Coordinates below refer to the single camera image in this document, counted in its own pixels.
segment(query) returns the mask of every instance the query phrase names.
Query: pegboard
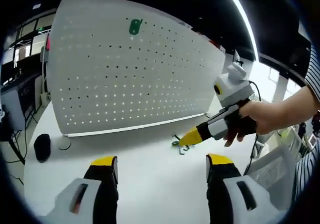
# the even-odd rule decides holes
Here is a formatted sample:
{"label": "pegboard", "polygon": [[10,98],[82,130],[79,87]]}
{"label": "pegboard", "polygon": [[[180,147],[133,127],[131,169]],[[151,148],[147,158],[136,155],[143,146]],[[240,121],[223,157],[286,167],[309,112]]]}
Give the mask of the pegboard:
{"label": "pegboard", "polygon": [[[130,33],[133,20],[142,22]],[[176,18],[124,0],[62,0],[50,40],[48,82],[63,134],[206,113],[225,59]]]}

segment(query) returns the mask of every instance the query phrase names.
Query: white table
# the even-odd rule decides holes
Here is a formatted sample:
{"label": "white table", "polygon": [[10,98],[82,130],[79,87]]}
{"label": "white table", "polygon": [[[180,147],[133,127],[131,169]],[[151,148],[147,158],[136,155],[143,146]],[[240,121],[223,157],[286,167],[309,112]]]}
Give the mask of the white table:
{"label": "white table", "polygon": [[[206,154],[231,158],[240,172],[249,161],[254,135],[242,143],[224,147],[224,141],[209,139],[179,155],[171,147],[173,134],[182,136],[204,116],[146,129],[67,138],[59,131],[52,103],[44,111],[29,145],[25,164],[24,195],[35,215],[46,215],[55,197],[75,178],[83,177],[96,158],[118,156],[119,201],[117,221],[124,223],[208,223],[206,199]],[[51,156],[36,160],[33,143],[43,133],[51,137]],[[61,143],[72,146],[61,151]]]}

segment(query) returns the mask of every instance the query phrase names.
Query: ceiling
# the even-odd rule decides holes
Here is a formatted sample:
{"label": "ceiling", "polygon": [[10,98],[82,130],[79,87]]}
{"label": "ceiling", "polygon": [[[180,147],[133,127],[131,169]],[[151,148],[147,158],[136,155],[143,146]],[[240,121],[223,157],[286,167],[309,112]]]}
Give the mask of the ceiling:
{"label": "ceiling", "polygon": [[[20,10],[25,20],[56,8],[61,0],[26,0]],[[129,0],[167,12],[197,32],[226,48],[237,49],[240,56],[253,60],[253,48],[246,26],[232,0]],[[298,33],[299,19],[284,0],[240,0],[250,21],[262,62],[274,65],[280,72],[281,62],[303,77],[309,65],[310,43]],[[41,7],[32,10],[35,4]]]}

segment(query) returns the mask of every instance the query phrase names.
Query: computer mouse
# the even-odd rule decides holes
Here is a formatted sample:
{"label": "computer mouse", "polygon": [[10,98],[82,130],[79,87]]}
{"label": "computer mouse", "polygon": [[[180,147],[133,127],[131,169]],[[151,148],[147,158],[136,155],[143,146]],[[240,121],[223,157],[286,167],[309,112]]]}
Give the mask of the computer mouse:
{"label": "computer mouse", "polygon": [[39,135],[34,142],[36,159],[40,163],[46,162],[51,154],[51,141],[48,134]]}

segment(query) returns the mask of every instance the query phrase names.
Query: human hand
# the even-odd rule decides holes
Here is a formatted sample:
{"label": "human hand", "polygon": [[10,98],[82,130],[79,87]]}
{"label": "human hand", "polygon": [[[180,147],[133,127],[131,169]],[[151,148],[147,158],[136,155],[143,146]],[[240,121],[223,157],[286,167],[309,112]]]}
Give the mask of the human hand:
{"label": "human hand", "polygon": [[[264,135],[277,129],[279,113],[276,104],[249,101],[239,109],[239,114],[242,118],[249,116],[256,121],[256,133],[259,135]],[[239,129],[229,129],[224,138],[224,140],[227,140],[224,146],[229,147],[235,137],[237,137],[238,141],[242,141],[244,135],[240,134],[239,131]]]}

